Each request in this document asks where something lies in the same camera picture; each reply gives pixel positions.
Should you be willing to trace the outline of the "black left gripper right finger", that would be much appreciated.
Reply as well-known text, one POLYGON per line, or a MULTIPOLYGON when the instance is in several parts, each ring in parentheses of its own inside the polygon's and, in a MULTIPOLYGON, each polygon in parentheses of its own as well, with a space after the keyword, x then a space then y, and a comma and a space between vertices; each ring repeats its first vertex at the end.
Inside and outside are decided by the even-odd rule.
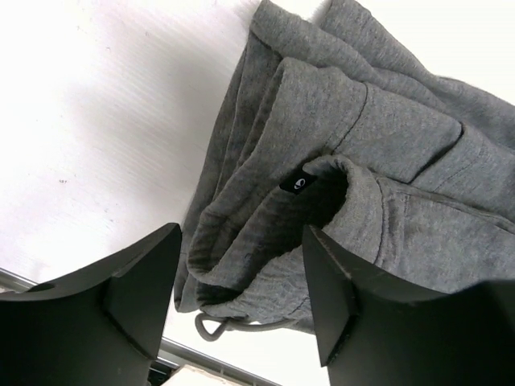
POLYGON ((513 384, 513 281, 443 294, 380 269, 312 226, 303 231, 303 262, 331 384, 513 384))

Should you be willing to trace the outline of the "grey shorts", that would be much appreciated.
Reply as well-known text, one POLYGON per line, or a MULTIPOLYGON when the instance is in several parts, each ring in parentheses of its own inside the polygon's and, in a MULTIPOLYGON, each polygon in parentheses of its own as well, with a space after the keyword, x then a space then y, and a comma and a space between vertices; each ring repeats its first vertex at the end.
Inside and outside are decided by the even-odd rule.
POLYGON ((514 107, 429 72, 361 4, 253 15, 183 222, 175 308, 312 332, 303 228, 452 293, 514 276, 514 107))

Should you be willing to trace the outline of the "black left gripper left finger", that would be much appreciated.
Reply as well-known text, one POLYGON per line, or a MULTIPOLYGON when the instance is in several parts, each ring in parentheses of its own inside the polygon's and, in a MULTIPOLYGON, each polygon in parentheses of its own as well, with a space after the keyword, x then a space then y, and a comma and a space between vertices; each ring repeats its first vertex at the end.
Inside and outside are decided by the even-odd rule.
POLYGON ((146 384, 181 238, 178 224, 165 224, 82 269, 2 294, 2 384, 146 384))

